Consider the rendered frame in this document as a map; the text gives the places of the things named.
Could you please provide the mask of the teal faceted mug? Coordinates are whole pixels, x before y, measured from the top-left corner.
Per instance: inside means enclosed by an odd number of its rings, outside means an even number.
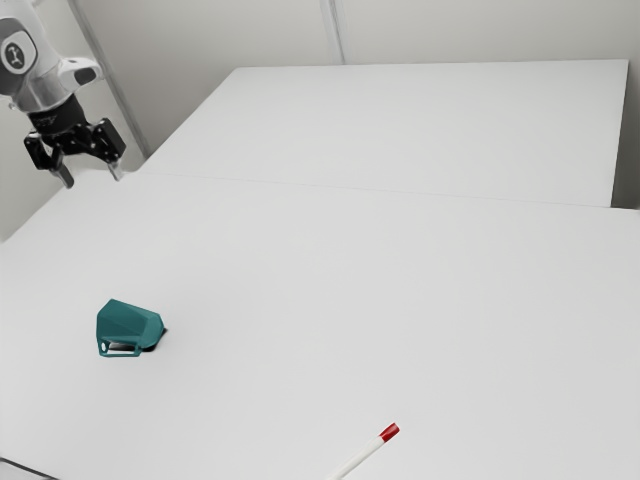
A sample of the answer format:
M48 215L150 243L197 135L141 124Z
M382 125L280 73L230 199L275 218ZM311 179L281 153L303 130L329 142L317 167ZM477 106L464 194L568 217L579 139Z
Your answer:
M98 353L105 358L151 352L166 332L158 313L116 299L110 299L96 316Z

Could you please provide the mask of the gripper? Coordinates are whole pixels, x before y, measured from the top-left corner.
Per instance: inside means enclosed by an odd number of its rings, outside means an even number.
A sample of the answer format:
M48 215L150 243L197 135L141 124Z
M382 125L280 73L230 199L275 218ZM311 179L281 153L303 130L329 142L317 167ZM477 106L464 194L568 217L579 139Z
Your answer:
M64 164L63 150L84 150L105 163L115 181L124 177L121 160L126 143L108 118L89 123L75 95L57 107L27 116L36 132L24 138L24 146L34 166L58 178L66 189L74 186L74 178ZM51 152L45 144L52 147Z

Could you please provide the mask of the white pen with red cap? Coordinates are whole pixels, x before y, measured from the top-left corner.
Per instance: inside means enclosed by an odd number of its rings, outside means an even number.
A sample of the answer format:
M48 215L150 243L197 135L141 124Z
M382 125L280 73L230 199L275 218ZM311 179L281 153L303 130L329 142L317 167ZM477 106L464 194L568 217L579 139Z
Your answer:
M396 423L391 423L371 439L364 447L360 448L355 454L339 465L334 472L325 478L325 480L344 480L344 478L347 477L354 469L371 457L399 432L399 426Z

